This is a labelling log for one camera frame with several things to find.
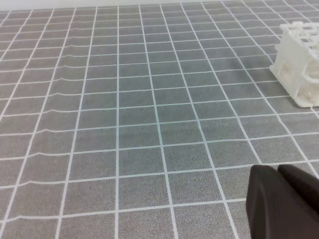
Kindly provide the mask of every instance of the floor mat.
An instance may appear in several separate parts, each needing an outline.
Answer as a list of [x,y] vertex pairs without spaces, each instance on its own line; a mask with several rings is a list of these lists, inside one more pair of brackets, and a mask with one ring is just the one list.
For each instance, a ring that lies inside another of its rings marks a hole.
[[319,109],[268,69],[316,0],[0,18],[2,239],[248,239],[251,165],[318,176]]

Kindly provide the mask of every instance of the gray mat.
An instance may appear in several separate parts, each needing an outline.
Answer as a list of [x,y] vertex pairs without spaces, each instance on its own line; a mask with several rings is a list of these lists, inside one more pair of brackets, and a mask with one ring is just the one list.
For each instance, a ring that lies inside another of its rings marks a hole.
[[317,0],[0,13],[0,238],[248,239],[251,165],[318,176],[268,70]]

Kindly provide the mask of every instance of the black object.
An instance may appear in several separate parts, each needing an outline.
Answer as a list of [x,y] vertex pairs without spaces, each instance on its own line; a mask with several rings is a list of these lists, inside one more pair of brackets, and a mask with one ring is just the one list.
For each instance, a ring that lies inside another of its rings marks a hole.
[[246,211],[252,239],[319,239],[319,180],[291,165],[254,165]]

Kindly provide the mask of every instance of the gray textured surface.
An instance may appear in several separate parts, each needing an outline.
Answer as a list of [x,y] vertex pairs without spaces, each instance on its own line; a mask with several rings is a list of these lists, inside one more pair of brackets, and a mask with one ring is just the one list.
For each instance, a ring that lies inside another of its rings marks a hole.
[[0,12],[0,239],[249,239],[251,165],[319,173],[319,109],[268,69],[299,20],[316,0]]

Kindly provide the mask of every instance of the white plastic structure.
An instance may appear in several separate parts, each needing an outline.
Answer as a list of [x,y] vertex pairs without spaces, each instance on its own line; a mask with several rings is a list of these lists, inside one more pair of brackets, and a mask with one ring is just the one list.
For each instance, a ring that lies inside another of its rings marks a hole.
[[319,106],[319,23],[281,24],[270,70],[300,107]]

